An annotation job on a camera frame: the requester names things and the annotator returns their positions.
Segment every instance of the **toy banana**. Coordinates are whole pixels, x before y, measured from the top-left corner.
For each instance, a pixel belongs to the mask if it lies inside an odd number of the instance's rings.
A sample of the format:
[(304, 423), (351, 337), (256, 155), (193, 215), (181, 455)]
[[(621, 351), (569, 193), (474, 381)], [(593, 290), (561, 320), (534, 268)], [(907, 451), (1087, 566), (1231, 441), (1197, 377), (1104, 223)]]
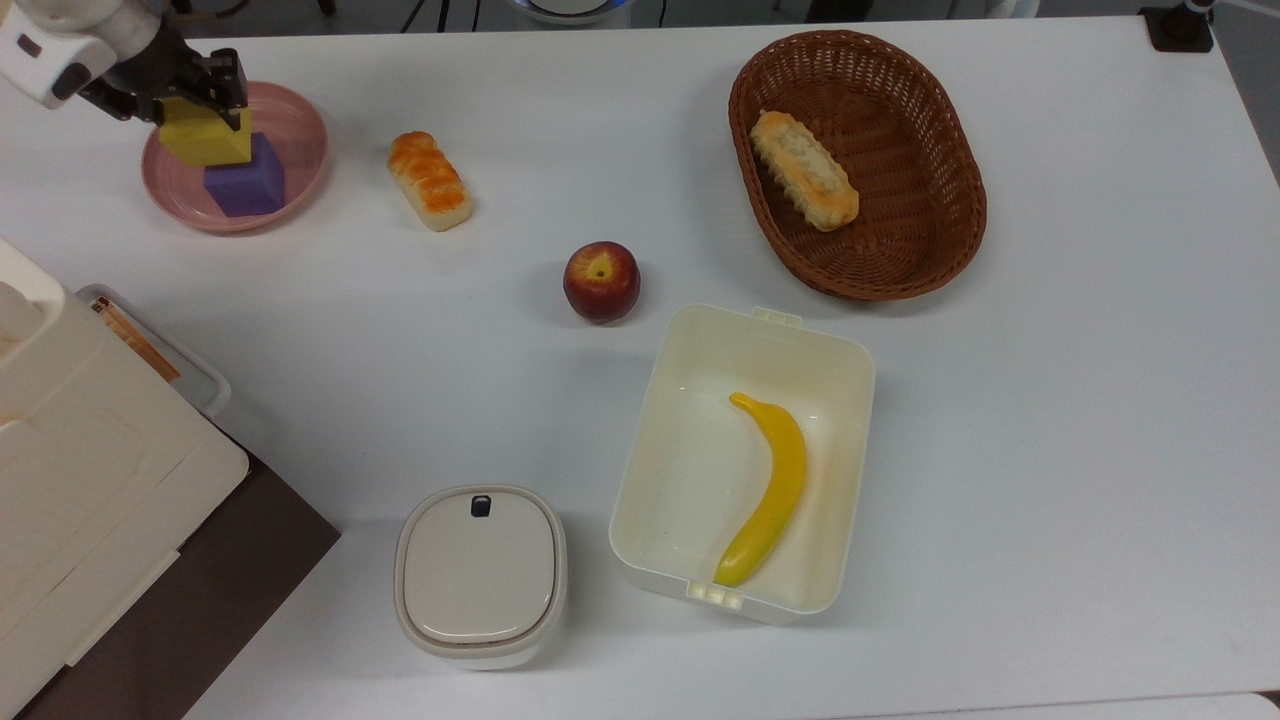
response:
[(735, 392), (728, 400), (755, 419), (755, 424), (760, 427), (764, 439), (773, 451), (769, 487), (765, 488), (755, 512), (751, 512), (746, 524), (728, 543), (728, 550), (721, 556), (719, 566), (716, 568), (714, 582), (732, 588), (745, 583), (773, 552), (773, 546), (778, 543), (782, 530), (791, 521), (796, 503), (800, 502), (809, 465), (804, 436), (790, 413), (741, 392)]

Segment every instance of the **toy bread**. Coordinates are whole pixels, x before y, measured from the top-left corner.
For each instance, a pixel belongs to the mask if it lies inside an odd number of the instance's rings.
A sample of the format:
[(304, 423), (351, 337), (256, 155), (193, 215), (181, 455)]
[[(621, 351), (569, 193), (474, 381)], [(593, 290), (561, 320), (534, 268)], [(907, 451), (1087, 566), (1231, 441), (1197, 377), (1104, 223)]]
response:
[(471, 195), (430, 135), (415, 131), (397, 137), (387, 169), (433, 231), (447, 231), (471, 217)]
[(806, 223), (829, 232), (858, 217), (858, 191), (845, 169), (799, 120), (786, 113), (760, 113), (751, 145)]

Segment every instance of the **red apple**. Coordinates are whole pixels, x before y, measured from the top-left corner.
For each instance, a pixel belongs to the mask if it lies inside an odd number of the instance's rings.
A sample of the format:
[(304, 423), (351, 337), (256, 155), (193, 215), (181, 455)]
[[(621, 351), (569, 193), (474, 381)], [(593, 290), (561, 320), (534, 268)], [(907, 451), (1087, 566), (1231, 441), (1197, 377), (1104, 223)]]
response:
[(617, 242), (593, 242), (577, 249), (564, 265), (564, 297), (593, 323), (626, 315), (640, 297), (640, 266)]

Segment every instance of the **brown wicker basket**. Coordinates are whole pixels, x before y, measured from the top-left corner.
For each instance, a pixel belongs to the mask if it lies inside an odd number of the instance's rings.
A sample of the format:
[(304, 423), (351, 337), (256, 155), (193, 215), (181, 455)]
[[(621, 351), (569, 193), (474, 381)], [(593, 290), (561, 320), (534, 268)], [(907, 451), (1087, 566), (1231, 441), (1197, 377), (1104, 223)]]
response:
[[(861, 211), (844, 228), (809, 227), (751, 151), (763, 110), (803, 122), (849, 173)], [(987, 225), (987, 193), (937, 78), (869, 35), (785, 37), (742, 68), (728, 104), (733, 146), (755, 218), (809, 287), (852, 300), (899, 300), (946, 284)]]

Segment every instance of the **pink plate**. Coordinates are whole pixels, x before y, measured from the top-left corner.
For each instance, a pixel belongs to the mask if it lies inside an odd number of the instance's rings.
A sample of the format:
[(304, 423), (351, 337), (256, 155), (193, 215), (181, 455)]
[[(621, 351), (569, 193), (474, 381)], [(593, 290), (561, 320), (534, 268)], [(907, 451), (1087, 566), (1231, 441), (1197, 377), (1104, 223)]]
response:
[(266, 133), (284, 165), (284, 208), (270, 215), (228, 218), (205, 190), (205, 169), (188, 168), (160, 145), (159, 128), (142, 149), (142, 183), (147, 195), (174, 218), (212, 233), (262, 227), (301, 208), (319, 186), (329, 159), (329, 137), (320, 113), (297, 92), (270, 82), (248, 83), (252, 131)]

